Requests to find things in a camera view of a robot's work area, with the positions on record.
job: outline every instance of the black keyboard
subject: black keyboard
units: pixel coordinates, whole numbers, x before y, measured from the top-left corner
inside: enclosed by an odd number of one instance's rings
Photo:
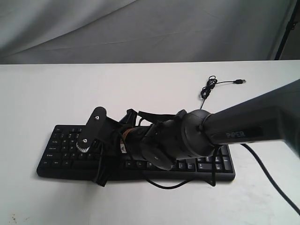
[[[40,177],[92,180],[97,173],[100,149],[95,142],[93,151],[81,153],[76,148],[77,138],[84,125],[56,125],[37,167]],[[179,160],[172,170],[163,171],[146,161],[123,161],[109,180],[142,180],[137,167],[150,179],[187,180],[195,176],[211,179],[211,157]],[[216,180],[231,181],[235,177],[228,146],[223,146],[216,157]]]

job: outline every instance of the gray backdrop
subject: gray backdrop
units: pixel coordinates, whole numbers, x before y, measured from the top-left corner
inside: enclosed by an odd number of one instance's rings
[[[7,0],[0,63],[271,60],[295,0]]]

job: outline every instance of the space bar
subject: space bar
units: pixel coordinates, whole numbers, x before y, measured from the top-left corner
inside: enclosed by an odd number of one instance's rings
[[[72,169],[96,170],[98,169],[99,161],[74,161]]]

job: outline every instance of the white tabletop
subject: white tabletop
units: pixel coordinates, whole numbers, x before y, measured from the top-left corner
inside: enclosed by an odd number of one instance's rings
[[[36,175],[56,124],[85,124],[96,106],[119,120],[133,108],[150,113],[191,111],[210,75],[243,85],[216,87],[211,113],[300,78],[298,61],[171,64],[1,65],[1,225],[282,225],[300,218],[269,183],[250,153],[231,145],[231,183],[191,182],[162,190],[145,181],[42,179]],[[251,144],[269,172],[300,206],[300,160],[282,142]],[[176,182],[161,182],[174,185]]]

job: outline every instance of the robotic arm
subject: robotic arm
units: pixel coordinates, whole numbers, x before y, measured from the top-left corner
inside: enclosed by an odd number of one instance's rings
[[[137,115],[152,124],[136,126]],[[170,170],[176,160],[211,156],[216,146],[272,140],[285,141],[299,157],[300,80],[216,114],[198,109],[157,115],[129,109],[117,122],[97,107],[76,145],[88,152],[94,142],[102,143],[96,183],[104,186],[115,159],[128,158],[128,152],[133,159]]]

